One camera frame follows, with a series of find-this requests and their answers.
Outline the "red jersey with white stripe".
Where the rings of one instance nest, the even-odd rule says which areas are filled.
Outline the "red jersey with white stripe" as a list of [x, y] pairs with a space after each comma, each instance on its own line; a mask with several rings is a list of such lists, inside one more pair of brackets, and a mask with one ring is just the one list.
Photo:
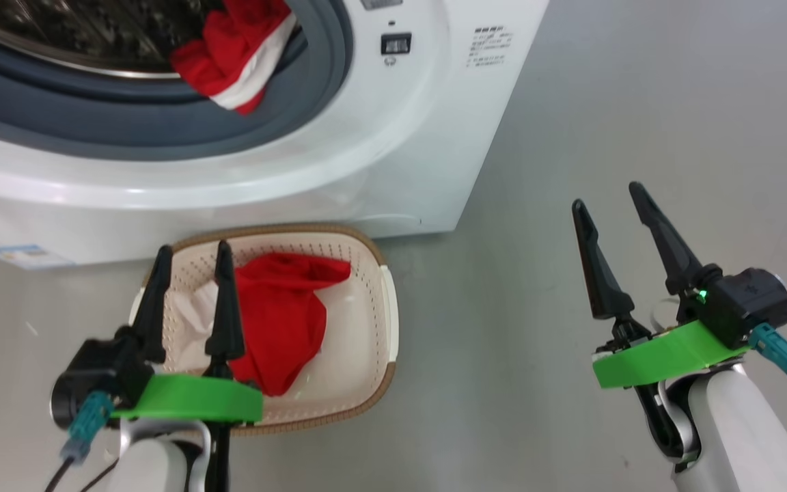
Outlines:
[[223, 109], [257, 109], [296, 27], [284, 0], [223, 0], [201, 37], [169, 54], [176, 74]]

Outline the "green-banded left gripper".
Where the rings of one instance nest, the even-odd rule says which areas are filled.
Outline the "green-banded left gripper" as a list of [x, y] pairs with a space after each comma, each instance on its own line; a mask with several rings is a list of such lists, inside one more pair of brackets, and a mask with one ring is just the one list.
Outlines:
[[[141, 347], [141, 357], [153, 364], [163, 364], [167, 355], [163, 346], [163, 321], [165, 295], [171, 286], [172, 258], [171, 245], [165, 244], [158, 250], [132, 323]], [[113, 418], [231, 424], [262, 420], [262, 392], [234, 381], [230, 368], [231, 361], [245, 355], [246, 346], [232, 248], [225, 241], [218, 244], [215, 281], [218, 294], [212, 333], [205, 345], [210, 362], [204, 377], [156, 374], [150, 378], [137, 404], [113, 411]]]

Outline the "stainless steel washer drum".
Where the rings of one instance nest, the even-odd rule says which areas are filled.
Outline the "stainless steel washer drum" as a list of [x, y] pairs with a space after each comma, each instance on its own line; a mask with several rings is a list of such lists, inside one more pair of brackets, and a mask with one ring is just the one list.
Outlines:
[[122, 79], [175, 80], [169, 56], [223, 0], [0, 0], [0, 47]]

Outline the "red and white garment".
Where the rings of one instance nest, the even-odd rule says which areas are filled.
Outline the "red and white garment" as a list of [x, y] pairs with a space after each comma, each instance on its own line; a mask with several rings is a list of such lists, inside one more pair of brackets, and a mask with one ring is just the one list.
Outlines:
[[[235, 380], [255, 383], [269, 398], [283, 396], [320, 352], [327, 312], [316, 293], [350, 278], [349, 262], [300, 254], [257, 256], [234, 270], [245, 354], [229, 366]], [[219, 287], [213, 278], [172, 296], [185, 335], [173, 343], [171, 367], [203, 370], [206, 341], [215, 326]]]

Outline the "blue energy label sticker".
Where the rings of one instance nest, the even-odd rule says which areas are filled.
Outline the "blue energy label sticker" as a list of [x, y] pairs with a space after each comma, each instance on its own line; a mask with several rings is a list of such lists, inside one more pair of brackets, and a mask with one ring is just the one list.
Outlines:
[[48, 270], [76, 265], [74, 261], [41, 248], [38, 244], [0, 246], [0, 260], [23, 270]]

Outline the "white front-load washing machine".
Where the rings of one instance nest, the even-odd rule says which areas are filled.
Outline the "white front-load washing machine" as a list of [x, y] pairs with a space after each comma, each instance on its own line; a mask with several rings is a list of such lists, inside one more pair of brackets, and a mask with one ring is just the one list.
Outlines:
[[[0, 246], [38, 244], [90, 265], [282, 222], [344, 222], [377, 237], [453, 230], [549, 0], [344, 3], [346, 80], [312, 121], [262, 146], [143, 161], [0, 140]], [[387, 32], [411, 32], [411, 53], [382, 56]]]

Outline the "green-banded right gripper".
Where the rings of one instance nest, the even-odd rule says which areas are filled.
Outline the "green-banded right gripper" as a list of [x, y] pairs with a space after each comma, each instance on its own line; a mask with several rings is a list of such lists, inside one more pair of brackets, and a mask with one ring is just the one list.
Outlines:
[[[668, 293], [689, 292], [695, 287], [695, 279], [703, 265], [646, 187], [633, 181], [629, 191], [638, 217], [649, 228], [658, 249]], [[622, 292], [600, 249], [599, 233], [584, 201], [576, 199], [571, 211], [592, 317], [616, 319], [613, 340], [592, 356], [592, 368], [600, 388], [631, 388], [665, 382], [749, 351], [747, 344], [728, 348], [698, 320], [665, 333], [650, 332], [634, 320], [631, 312], [635, 305], [630, 295]]]

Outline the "cream perforated laundry basket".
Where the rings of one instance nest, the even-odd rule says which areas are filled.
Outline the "cream perforated laundry basket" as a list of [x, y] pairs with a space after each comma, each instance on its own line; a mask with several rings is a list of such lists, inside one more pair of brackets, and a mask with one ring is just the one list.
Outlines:
[[231, 228], [172, 244], [171, 286], [163, 308], [162, 372], [197, 376], [209, 358], [199, 354], [206, 334], [187, 325], [178, 299], [215, 276], [218, 244], [228, 242], [236, 266], [264, 254], [284, 252], [332, 258], [350, 264], [352, 274], [320, 290], [327, 314], [320, 352], [279, 398], [264, 399], [257, 426], [232, 429], [232, 436], [296, 432], [359, 416], [387, 392], [396, 373], [399, 312], [396, 286], [381, 250], [365, 234], [338, 224], [296, 223]]

